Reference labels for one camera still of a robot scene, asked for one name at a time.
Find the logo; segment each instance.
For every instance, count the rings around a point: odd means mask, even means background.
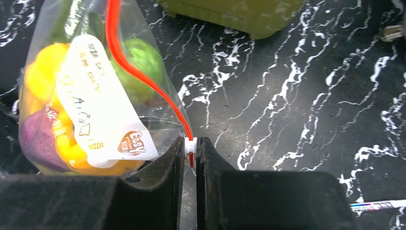
[[[141,153],[145,153],[146,149],[144,143],[141,140],[142,133],[139,131],[131,131],[124,135],[117,148],[121,153],[130,156],[137,156]]]

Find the green container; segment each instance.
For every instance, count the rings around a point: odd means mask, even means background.
[[[172,17],[176,14],[230,27],[251,39],[269,37],[286,26],[304,0],[158,0]]]

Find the white slider clip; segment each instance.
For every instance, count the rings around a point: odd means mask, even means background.
[[[185,138],[185,159],[188,158],[189,153],[196,154],[196,149],[197,149],[197,138],[193,138],[193,140]]]

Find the black marble surface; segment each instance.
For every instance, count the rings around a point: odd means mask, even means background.
[[[406,42],[378,38],[401,20],[401,1],[307,0],[291,24],[257,41],[137,1],[194,134],[210,137],[233,166],[326,171],[349,202],[406,198]],[[0,108],[10,116],[41,2],[0,1]],[[24,158],[2,145],[2,174],[35,172],[10,167]],[[196,228],[194,187],[188,168],[181,229]],[[356,215],[362,229],[401,230],[404,212]]]

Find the bag label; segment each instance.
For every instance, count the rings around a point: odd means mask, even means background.
[[[93,167],[152,160],[158,151],[124,91],[103,44],[84,34],[71,43],[56,92]]]

